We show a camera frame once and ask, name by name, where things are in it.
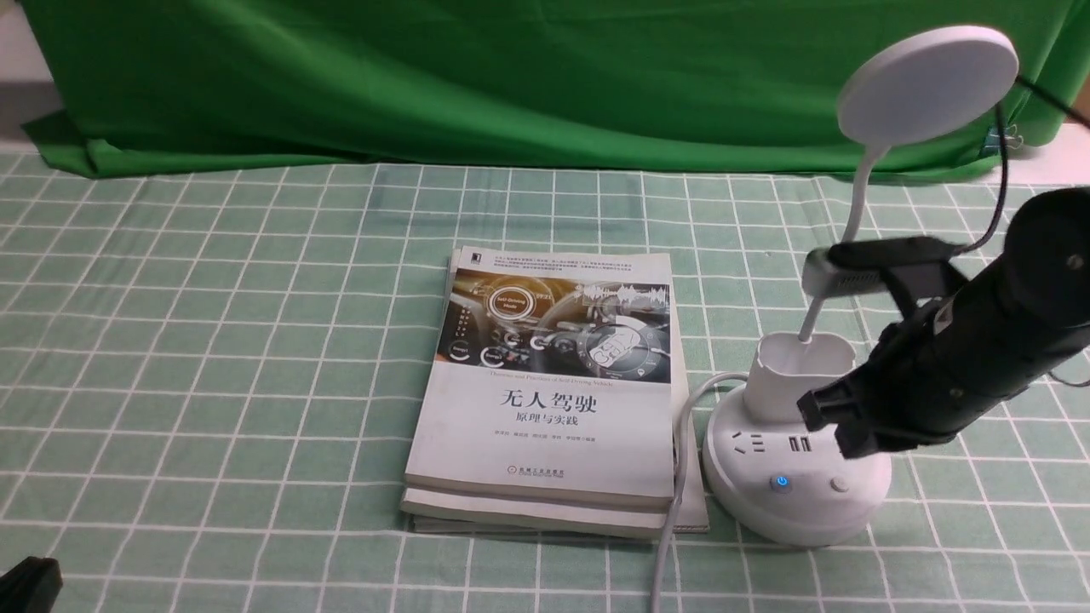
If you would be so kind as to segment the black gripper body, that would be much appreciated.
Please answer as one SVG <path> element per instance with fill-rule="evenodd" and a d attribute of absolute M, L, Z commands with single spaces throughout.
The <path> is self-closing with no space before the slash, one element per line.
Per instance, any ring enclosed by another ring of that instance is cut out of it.
<path fill-rule="evenodd" d="M 862 366 L 879 449 L 949 442 L 1036 378 L 993 296 L 958 295 L 922 326 L 896 327 Z"/>

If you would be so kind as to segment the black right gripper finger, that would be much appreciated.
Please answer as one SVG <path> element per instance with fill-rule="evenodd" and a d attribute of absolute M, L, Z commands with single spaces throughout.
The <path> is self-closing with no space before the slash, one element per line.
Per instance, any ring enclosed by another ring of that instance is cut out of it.
<path fill-rule="evenodd" d="M 844 420 L 835 426 L 835 438 L 848 461 L 916 449 L 915 434 L 894 418 Z"/>

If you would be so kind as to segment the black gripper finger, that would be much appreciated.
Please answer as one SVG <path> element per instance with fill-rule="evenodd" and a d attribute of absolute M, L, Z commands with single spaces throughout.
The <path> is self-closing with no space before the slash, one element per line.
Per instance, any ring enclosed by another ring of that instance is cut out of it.
<path fill-rule="evenodd" d="M 834 424 L 874 426 L 874 390 L 871 376 L 849 373 L 822 387 L 802 393 L 797 400 L 797 409 L 809 432 Z"/>

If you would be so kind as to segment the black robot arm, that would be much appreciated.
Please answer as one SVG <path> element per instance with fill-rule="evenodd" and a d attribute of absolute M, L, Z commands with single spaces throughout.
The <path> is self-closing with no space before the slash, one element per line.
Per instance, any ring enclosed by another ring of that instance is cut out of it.
<path fill-rule="evenodd" d="M 1087 348 L 1087 189 L 1028 199 L 1003 251 L 974 277 L 958 248 L 921 235 L 815 249 L 806 287 L 891 295 L 903 318 L 863 364 L 797 401 L 806 430 L 835 430 L 841 457 L 950 438 Z"/>

